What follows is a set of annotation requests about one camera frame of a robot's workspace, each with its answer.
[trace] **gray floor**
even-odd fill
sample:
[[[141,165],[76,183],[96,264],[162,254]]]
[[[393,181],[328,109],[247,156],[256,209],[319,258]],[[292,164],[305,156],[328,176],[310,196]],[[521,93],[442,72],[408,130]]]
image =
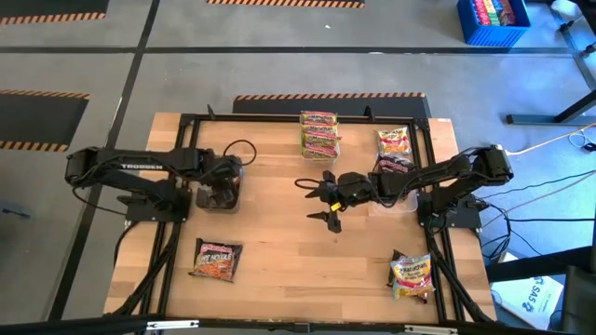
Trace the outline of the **gray floor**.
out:
[[[149,0],[112,1],[106,20],[0,27],[0,46],[135,46]],[[207,6],[203,1],[162,1],[150,46],[379,46],[464,47],[454,0],[367,2],[364,10]],[[534,27],[517,47],[564,47],[545,6],[529,6]],[[130,55],[0,55],[0,88],[65,90],[91,94],[70,151],[103,145],[128,74]],[[556,114],[589,92],[570,56],[441,55],[146,55],[117,146],[142,149],[155,112],[203,113],[209,103],[230,113],[237,94],[421,91],[434,117],[454,121],[461,149],[501,143],[520,150],[568,127],[513,127],[505,114]],[[596,130],[588,131],[596,138]],[[44,317],[80,204],[63,182],[59,154],[0,151],[0,198],[33,211],[31,220],[0,217],[0,323]],[[511,159],[516,178],[502,189],[592,169],[594,154],[567,140]],[[596,180],[514,211],[511,217],[593,216]],[[494,198],[510,208],[554,190]],[[479,194],[491,194],[484,189]],[[101,203],[121,207],[116,192]],[[489,209],[482,213],[487,220]],[[514,229],[539,251],[586,246],[586,222],[517,223]],[[66,317],[100,315],[121,218],[98,213],[77,273]],[[482,239],[504,231],[496,222]],[[513,237],[510,247],[532,256]]]

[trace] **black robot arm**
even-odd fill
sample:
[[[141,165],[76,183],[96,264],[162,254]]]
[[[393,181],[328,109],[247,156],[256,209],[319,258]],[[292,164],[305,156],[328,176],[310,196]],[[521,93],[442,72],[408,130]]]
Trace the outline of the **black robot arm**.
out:
[[[183,221],[191,194],[178,187],[175,179],[150,181],[127,170],[167,171],[185,181],[198,181],[209,190],[202,197],[205,207],[225,208],[237,201],[234,180],[242,162],[233,155],[217,156],[212,149],[149,152],[89,147],[67,158],[64,178],[74,188],[101,184],[131,192],[118,197],[128,207],[130,221]]]
[[[419,168],[407,173],[371,172],[368,176],[356,172],[342,174],[335,181],[330,171],[323,172],[323,181],[309,188],[306,197],[318,197],[330,205],[329,212],[310,214],[308,217],[323,219],[328,228],[341,232],[337,211],[344,211],[369,201],[387,208],[393,207],[411,190],[456,179],[447,187],[434,188],[426,203],[428,214],[439,216],[452,210],[457,202],[482,186],[503,185],[513,178],[505,151],[498,146],[470,148],[450,160]]]

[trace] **wooden tabletop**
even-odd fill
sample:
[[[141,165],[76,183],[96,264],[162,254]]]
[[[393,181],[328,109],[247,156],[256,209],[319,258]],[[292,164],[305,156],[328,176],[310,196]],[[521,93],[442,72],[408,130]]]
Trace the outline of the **wooden tabletop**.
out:
[[[173,148],[179,119],[179,114],[156,114],[147,150]],[[451,121],[429,121],[436,160],[456,154]],[[400,125],[340,125],[341,156],[329,168],[338,176],[348,171],[369,172],[376,156],[373,131],[396,127]],[[308,219],[306,214],[327,206],[317,199],[305,199],[307,191],[293,182],[320,179],[327,167],[302,160],[299,129],[292,123],[201,122],[197,147],[221,153],[231,141],[246,139],[254,143],[259,155],[246,167],[236,214],[212,214],[192,206],[180,234],[167,316],[436,323],[434,297],[428,304],[416,299],[395,301],[386,287],[394,248],[413,256],[427,254],[416,214],[383,210],[373,203],[361,205],[340,214],[340,234],[329,232],[323,221]],[[424,157],[423,138],[417,135]],[[251,149],[239,144],[230,154],[246,161]],[[160,172],[142,175],[164,177]],[[142,280],[155,231],[155,223],[141,223],[122,242],[105,312],[118,308]],[[484,313],[494,317],[478,238],[464,229],[450,229],[450,233],[460,281]],[[244,246],[234,283],[188,274],[199,237]],[[156,309],[160,283],[158,278],[151,311]],[[448,316],[453,318],[444,278],[442,286]]]

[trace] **snack bag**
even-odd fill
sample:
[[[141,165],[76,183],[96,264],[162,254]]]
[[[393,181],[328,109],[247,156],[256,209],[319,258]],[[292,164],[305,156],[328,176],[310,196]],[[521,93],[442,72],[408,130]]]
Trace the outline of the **snack bag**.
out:
[[[314,122],[304,122],[302,124],[302,132],[316,132],[318,134],[337,136],[337,124],[327,125]]]
[[[325,133],[317,133],[314,131],[307,131],[305,133],[304,141],[305,143],[314,144],[321,147],[328,147],[328,148],[335,148],[337,142],[340,140],[335,135],[325,134]]]
[[[241,245],[196,240],[195,270],[189,275],[207,276],[232,282],[240,261]]]
[[[327,112],[301,111],[300,122],[312,122],[325,125],[335,125],[337,123],[337,114]]]
[[[396,156],[412,152],[407,127],[377,131],[377,135],[379,136],[379,155],[381,156]]]
[[[393,297],[425,297],[434,290],[430,278],[430,254],[422,257],[401,256],[391,262],[395,276]]]
[[[337,158],[339,154],[335,148],[323,148],[310,143],[306,143],[302,148],[302,157],[304,158]]]
[[[407,173],[414,169],[414,164],[404,157],[380,156],[377,165],[381,172]]]

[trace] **blue crate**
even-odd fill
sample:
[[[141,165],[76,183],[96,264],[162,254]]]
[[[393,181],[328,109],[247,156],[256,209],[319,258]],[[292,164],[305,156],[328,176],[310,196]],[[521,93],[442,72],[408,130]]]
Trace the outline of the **blue crate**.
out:
[[[515,26],[483,26],[477,21],[473,0],[459,0],[457,11],[466,43],[471,46],[513,47],[530,29],[530,18],[523,0],[509,0],[515,14]]]

